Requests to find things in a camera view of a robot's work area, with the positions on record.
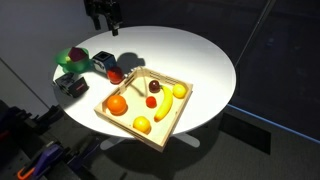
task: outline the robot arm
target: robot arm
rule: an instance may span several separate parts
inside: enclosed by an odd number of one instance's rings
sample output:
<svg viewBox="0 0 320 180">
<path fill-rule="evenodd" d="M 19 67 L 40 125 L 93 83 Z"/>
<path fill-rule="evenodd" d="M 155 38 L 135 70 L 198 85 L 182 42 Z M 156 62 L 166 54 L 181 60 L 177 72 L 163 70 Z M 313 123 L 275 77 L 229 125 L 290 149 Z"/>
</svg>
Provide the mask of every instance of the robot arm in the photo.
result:
<svg viewBox="0 0 320 180">
<path fill-rule="evenodd" d="M 113 0 L 84 0 L 86 13 L 93 20 L 96 30 L 101 29 L 99 15 L 106 18 L 109 30 L 112 30 L 112 35 L 118 35 L 118 29 L 122 23 L 120 5 Z"/>
</svg>

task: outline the lemon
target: lemon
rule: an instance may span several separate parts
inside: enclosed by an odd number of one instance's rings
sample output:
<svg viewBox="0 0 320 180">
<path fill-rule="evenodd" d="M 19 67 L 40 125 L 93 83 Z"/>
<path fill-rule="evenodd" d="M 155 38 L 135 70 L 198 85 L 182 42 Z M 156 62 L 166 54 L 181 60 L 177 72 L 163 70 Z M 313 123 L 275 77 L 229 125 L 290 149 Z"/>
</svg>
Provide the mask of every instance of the lemon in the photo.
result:
<svg viewBox="0 0 320 180">
<path fill-rule="evenodd" d="M 173 86 L 172 92 L 174 97 L 182 99 L 187 94 L 187 89 L 182 84 L 178 83 Z"/>
<path fill-rule="evenodd" d="M 138 116 L 133 121 L 133 128 L 148 134 L 151 131 L 150 121 L 144 116 Z"/>
</svg>

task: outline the small black box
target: small black box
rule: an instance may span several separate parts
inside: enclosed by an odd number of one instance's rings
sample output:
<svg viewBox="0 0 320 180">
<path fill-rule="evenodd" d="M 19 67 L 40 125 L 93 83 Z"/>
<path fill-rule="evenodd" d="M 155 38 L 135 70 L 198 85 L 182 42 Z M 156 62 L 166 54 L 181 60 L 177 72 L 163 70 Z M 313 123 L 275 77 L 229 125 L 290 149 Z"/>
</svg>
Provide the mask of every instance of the small black box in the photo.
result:
<svg viewBox="0 0 320 180">
<path fill-rule="evenodd" d="M 92 58 L 94 68 L 102 73 L 107 73 L 107 71 L 114 66 L 117 66 L 116 59 L 113 54 L 100 51 L 98 54 Z"/>
<path fill-rule="evenodd" d="M 73 98 L 79 97 L 89 89 L 84 77 L 72 72 L 64 74 L 55 82 L 63 93 Z"/>
</svg>

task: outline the banana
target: banana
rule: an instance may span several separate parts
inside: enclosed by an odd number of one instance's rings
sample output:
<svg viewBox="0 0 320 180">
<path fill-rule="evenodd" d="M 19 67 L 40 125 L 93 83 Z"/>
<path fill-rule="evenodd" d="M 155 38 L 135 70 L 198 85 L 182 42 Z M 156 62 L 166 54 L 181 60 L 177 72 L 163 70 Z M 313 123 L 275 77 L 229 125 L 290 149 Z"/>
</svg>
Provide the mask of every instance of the banana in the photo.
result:
<svg viewBox="0 0 320 180">
<path fill-rule="evenodd" d="M 161 106 L 159 107 L 156 114 L 154 115 L 154 120 L 156 122 L 162 120 L 168 114 L 173 102 L 173 95 L 171 90 L 168 87 L 163 85 L 161 85 L 160 87 L 163 90 L 164 98 Z"/>
</svg>

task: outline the round white table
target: round white table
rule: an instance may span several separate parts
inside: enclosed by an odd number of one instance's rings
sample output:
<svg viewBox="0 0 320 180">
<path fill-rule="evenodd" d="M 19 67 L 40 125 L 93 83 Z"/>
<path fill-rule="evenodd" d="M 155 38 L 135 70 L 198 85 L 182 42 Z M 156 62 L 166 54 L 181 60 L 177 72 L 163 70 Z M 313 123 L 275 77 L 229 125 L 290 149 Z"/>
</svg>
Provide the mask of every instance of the round white table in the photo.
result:
<svg viewBox="0 0 320 180">
<path fill-rule="evenodd" d="M 209 40 L 175 28 L 138 26 L 119 29 L 118 36 L 105 32 L 77 47 L 86 48 L 92 58 L 100 51 L 111 53 L 124 72 L 136 66 L 145 66 L 176 79 L 193 84 L 192 95 L 174 129 L 178 139 L 197 147 L 196 139 L 186 134 L 215 117 L 230 101 L 236 85 L 235 69 L 228 56 Z M 53 80 L 64 73 L 57 66 Z M 54 88 L 63 110 L 78 123 L 111 139 L 101 144 L 102 149 L 126 138 L 133 138 L 122 129 L 99 118 L 94 107 L 116 85 L 105 74 L 88 71 L 82 74 L 89 90 L 73 99 Z"/>
</svg>

